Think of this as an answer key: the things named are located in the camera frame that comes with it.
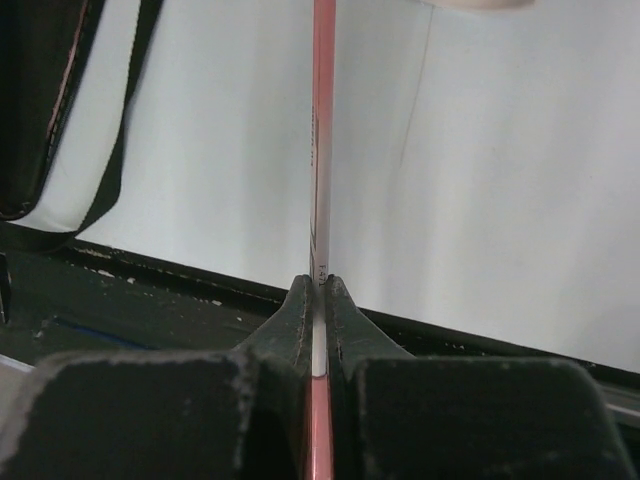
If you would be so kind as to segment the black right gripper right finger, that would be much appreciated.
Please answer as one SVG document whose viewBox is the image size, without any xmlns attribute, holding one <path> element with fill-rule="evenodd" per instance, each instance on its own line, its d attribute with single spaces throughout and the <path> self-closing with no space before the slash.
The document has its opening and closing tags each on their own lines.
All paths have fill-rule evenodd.
<svg viewBox="0 0 640 480">
<path fill-rule="evenodd" d="M 339 479 L 626 479 L 595 381 L 554 358 L 416 357 L 325 286 Z"/>
</svg>

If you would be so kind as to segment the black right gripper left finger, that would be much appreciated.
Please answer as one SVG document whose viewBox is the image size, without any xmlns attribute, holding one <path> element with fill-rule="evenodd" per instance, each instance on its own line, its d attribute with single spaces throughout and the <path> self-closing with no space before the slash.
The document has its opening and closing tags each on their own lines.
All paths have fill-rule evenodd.
<svg viewBox="0 0 640 480">
<path fill-rule="evenodd" d="M 226 351 L 64 352 L 1 430 L 5 479 L 301 479 L 308 457 L 309 277 Z"/>
</svg>

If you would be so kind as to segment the pink badminton racket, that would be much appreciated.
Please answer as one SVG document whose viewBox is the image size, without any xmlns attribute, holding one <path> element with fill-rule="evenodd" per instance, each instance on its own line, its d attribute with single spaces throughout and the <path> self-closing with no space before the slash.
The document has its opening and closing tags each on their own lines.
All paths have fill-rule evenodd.
<svg viewBox="0 0 640 480">
<path fill-rule="evenodd" d="M 336 2 L 313 2 L 310 276 L 313 332 L 306 477 L 333 477 L 325 286 L 329 277 Z"/>
</svg>

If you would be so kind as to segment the pink racket cover bag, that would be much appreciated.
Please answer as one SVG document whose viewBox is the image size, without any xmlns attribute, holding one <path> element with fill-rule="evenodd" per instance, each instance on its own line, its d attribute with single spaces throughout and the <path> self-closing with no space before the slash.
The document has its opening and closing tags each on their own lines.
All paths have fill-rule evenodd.
<svg viewBox="0 0 640 480">
<path fill-rule="evenodd" d="M 158 1 L 1 5 L 1 248 L 49 252 L 117 202 Z"/>
</svg>

